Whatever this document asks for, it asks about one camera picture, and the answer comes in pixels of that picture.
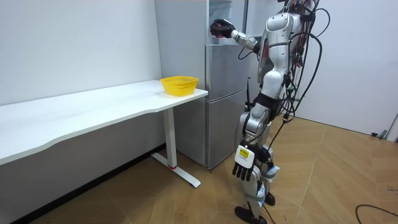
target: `yellow label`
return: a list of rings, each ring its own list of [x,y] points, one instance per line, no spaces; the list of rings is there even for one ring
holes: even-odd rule
[[[239,152],[239,154],[240,154],[241,156],[245,157],[246,159],[247,159],[248,156],[249,156],[249,153],[248,153],[246,150],[244,150],[244,149],[241,149],[241,151]]]

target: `refrigerator door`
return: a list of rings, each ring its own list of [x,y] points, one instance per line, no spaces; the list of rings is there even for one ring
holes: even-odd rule
[[[250,59],[239,60],[240,45],[206,46],[206,89],[214,101],[246,88]]]
[[[235,129],[244,112],[246,89],[218,101],[207,103],[207,166],[213,168],[234,148]]]

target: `white desk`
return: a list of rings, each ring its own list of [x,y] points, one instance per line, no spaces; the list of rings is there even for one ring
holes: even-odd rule
[[[173,107],[207,94],[195,89],[188,96],[170,96],[160,81],[151,80],[0,106],[0,165],[129,118],[164,111],[167,159],[152,156],[198,187],[199,180],[177,167]]]

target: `yellow basket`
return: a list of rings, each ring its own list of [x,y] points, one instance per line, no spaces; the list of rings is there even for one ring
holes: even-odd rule
[[[198,79],[193,77],[179,76],[162,78],[160,81],[162,82],[166,93],[173,96],[185,96],[193,93]]]

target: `table leg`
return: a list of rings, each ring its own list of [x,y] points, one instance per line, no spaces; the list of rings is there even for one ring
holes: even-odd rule
[[[192,186],[198,187],[200,185],[200,181],[177,166],[177,150],[175,148],[173,108],[164,110],[163,116],[166,135],[167,159],[161,156],[159,153],[153,153],[152,157],[163,163],[165,166],[168,166],[172,171],[174,171],[180,177],[184,178]]]

